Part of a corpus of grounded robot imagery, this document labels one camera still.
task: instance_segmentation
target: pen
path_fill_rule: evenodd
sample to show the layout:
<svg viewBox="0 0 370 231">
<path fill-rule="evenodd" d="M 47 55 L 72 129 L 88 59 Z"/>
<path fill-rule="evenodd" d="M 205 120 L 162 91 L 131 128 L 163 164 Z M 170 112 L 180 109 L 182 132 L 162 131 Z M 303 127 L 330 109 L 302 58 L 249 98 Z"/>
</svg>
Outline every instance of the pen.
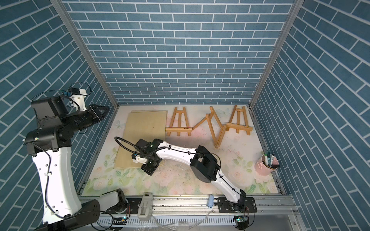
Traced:
<svg viewBox="0 0 370 231">
<path fill-rule="evenodd" d="M 272 162 L 274 161 L 275 159 L 275 154 L 271 154 L 271 162 L 270 162 L 270 165 L 272 165 Z"/>
<path fill-rule="evenodd" d="M 267 158 L 267 153 L 265 153 L 265 165 L 269 165 L 268 158 Z"/>
</svg>

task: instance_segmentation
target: pen holder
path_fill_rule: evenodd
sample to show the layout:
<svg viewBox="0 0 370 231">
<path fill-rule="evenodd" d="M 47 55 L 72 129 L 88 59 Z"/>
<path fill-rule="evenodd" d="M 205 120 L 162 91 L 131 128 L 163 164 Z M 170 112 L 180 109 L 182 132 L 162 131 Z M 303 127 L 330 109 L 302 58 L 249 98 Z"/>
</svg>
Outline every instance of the pen holder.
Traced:
<svg viewBox="0 0 370 231">
<path fill-rule="evenodd" d="M 262 176 L 267 176 L 268 174 L 270 174 L 271 172 L 273 172 L 273 168 L 269 167 L 269 166 L 266 166 L 263 162 L 262 162 L 262 159 L 264 159 L 265 156 L 262 155 L 262 157 L 257 161 L 257 163 L 255 164 L 255 170 L 258 174 L 262 175 Z M 279 161 L 277 158 L 275 158 L 273 161 L 272 161 L 272 165 L 277 165 L 279 164 Z"/>
</svg>

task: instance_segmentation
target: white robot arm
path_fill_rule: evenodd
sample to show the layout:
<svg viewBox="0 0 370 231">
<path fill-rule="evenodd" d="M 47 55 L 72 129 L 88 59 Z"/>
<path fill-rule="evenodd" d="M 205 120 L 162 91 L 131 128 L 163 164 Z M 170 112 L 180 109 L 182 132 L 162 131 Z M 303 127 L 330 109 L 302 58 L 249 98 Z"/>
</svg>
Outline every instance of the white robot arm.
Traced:
<svg viewBox="0 0 370 231">
<path fill-rule="evenodd" d="M 27 134 L 24 144 L 37 167 L 44 200 L 43 224 L 36 231 L 69 231 L 96 222 L 101 211 L 119 213 L 127 209 L 120 189 L 85 204 L 79 201 L 71 170 L 71 138 L 102 121 L 109 107 L 86 107 L 84 89 L 69 88 L 67 92 L 69 95 L 31 102 L 38 127 Z M 63 98 L 70 99 L 78 110 L 68 113 Z"/>
<path fill-rule="evenodd" d="M 155 139 L 153 142 L 140 139 L 135 145 L 120 137 L 115 137 L 115 140 L 121 147 L 133 153 L 132 160 L 136 163 L 142 163 L 141 169 L 147 174 L 152 175 L 162 159 L 179 161 L 189 165 L 199 180 L 216 186 L 231 202 L 232 210 L 243 210 L 245 192 L 224 176 L 217 160 L 205 147 L 179 147 L 159 139 Z M 134 146 L 137 151 L 129 150 L 119 140 Z"/>
</svg>

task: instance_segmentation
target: wooden easel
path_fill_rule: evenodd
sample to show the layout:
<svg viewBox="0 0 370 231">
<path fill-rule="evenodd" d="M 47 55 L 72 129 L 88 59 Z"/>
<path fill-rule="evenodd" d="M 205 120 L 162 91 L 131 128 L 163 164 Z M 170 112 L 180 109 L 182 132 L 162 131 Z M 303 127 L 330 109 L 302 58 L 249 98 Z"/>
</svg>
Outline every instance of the wooden easel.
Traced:
<svg viewBox="0 0 370 231">
<path fill-rule="evenodd" d="M 199 123 L 197 123 L 194 127 L 193 127 L 193 130 L 196 129 L 199 125 L 201 125 L 204 121 L 207 120 L 208 122 L 208 126 L 209 126 L 209 129 L 211 131 L 211 135 L 212 135 L 212 139 L 213 139 L 213 143 L 217 144 L 217 140 L 218 138 L 216 138 L 216 135 L 215 135 L 215 131 L 213 130 L 213 126 L 212 126 L 212 122 L 211 122 L 211 119 L 213 117 L 215 117 L 216 121 L 217 121 L 217 124 L 220 126 L 220 128 L 222 128 L 222 123 L 220 121 L 220 119 L 218 118 L 215 110 L 213 109 L 212 106 L 209 107 L 211 109 L 211 113 L 210 114 L 206 114 L 206 117 L 204 117 L 201 121 L 199 121 Z"/>
<path fill-rule="evenodd" d="M 209 129 L 211 131 L 211 135 L 212 135 L 212 139 L 213 139 L 213 143 L 215 145 L 215 148 L 219 148 L 221 146 L 223 137 L 225 136 L 225 132 L 228 131 L 230 128 L 235 128 L 237 133 L 239 133 L 239 130 L 246 131 L 247 135 L 250 135 L 250 132 L 253 130 L 252 127 L 248 126 L 247 112 L 246 112 L 245 106 L 243 107 L 243 109 L 239 109 L 239 108 L 236 108 L 236 105 L 235 105 L 234 109 L 232 111 L 229 123 L 226 123 L 226 124 L 221 123 L 220 119 L 218 118 L 218 116 L 217 116 L 217 114 L 216 114 L 216 112 L 215 112 L 215 110 L 213 109 L 212 106 L 210 106 L 209 108 L 211 109 L 211 113 L 206 114 L 206 117 L 204 117 L 201 121 L 199 121 L 199 123 L 197 123 L 192 129 L 193 130 L 196 129 L 199 125 L 201 125 L 204 121 L 207 120 Z M 232 119 L 234 117 L 235 111 L 238 112 L 237 124 L 231 123 Z M 245 126 L 240 125 L 240 112 L 243 112 L 243 114 L 244 114 L 244 120 L 245 120 L 245 124 L 246 124 Z M 221 131 L 218 134 L 217 138 L 216 138 L 216 135 L 215 135 L 215 131 L 213 130 L 212 122 L 211 122 L 212 117 L 215 117 L 215 119 L 217 121 L 217 124 L 221 128 Z"/>
<path fill-rule="evenodd" d="M 177 125 L 178 127 L 173 127 L 176 113 L 179 114 L 179 121 Z M 184 113 L 186 127 L 181 127 L 181 114 L 182 113 Z M 177 136 L 180 136 L 180 132 L 187 132 L 188 136 L 191 136 L 192 131 L 193 131 L 193 128 L 189 127 L 188 115 L 186 113 L 185 107 L 183 107 L 182 110 L 177 110 L 177 107 L 175 107 L 174 113 L 171 118 L 171 123 L 169 127 L 166 128 L 167 136 L 170 136 L 171 132 L 177 132 Z"/>
<path fill-rule="evenodd" d="M 235 111 L 238 113 L 237 117 L 236 117 L 236 124 L 232 123 L 232 119 L 234 118 L 234 115 L 235 115 Z M 245 122 L 245 126 L 236 126 L 236 125 L 240 125 L 240 113 L 243 113 L 243 116 L 244 116 L 244 122 Z M 247 135 L 250 136 L 250 132 L 252 131 L 252 128 L 249 127 L 248 125 L 248 119 L 247 119 L 247 111 L 245 109 L 245 106 L 243 106 L 243 108 L 236 108 L 236 105 L 234 106 L 234 109 L 232 110 L 232 113 L 231 113 L 231 117 L 230 117 L 230 120 L 229 122 L 227 123 L 227 128 L 226 128 L 226 131 L 228 132 L 230 128 L 235 128 L 236 129 L 236 133 L 239 133 L 239 130 L 244 130 L 247 132 Z"/>
</svg>

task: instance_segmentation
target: plywood sheet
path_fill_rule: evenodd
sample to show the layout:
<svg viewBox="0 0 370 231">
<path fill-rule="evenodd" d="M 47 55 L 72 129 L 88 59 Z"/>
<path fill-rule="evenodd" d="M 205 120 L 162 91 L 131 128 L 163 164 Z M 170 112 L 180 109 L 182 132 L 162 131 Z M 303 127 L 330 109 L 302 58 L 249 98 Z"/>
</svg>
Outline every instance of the plywood sheet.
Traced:
<svg viewBox="0 0 370 231">
<path fill-rule="evenodd" d="M 131 112 L 126 121 L 123 132 L 123 139 L 136 144 L 139 139 L 151 142 L 154 139 L 165 139 L 167 111 Z M 134 150 L 132 146 L 125 145 L 128 149 Z M 114 168 L 138 168 L 142 163 L 134 163 L 132 153 L 118 148 L 114 162 Z"/>
</svg>

